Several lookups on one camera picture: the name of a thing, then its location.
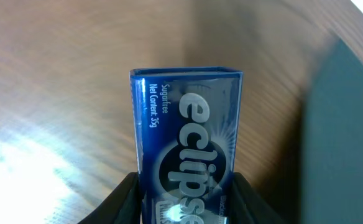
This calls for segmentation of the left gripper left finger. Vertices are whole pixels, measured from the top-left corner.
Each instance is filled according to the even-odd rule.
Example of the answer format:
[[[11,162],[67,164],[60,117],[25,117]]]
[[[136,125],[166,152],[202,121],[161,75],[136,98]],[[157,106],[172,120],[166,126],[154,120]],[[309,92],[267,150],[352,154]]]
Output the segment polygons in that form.
[[[139,178],[131,172],[78,224],[139,224],[141,206]]]

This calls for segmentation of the dark green cardboard box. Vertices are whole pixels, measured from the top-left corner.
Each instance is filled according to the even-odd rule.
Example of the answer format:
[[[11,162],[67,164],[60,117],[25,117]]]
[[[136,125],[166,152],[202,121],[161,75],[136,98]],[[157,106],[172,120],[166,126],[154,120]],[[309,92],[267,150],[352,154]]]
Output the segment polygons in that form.
[[[305,103],[300,221],[363,223],[363,64],[343,41]]]

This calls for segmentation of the blue Eclipse mint tin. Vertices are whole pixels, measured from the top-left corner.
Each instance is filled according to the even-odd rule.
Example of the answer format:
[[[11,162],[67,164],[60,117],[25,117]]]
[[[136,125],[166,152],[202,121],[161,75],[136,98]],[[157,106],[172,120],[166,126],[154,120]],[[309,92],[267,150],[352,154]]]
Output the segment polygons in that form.
[[[243,73],[130,72],[144,223],[227,223]]]

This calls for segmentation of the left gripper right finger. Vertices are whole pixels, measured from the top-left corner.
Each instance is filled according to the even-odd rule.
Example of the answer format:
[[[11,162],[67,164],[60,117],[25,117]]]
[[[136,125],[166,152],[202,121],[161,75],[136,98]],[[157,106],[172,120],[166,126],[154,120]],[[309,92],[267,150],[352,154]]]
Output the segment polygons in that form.
[[[285,224],[238,172],[233,176],[229,204],[230,224]]]

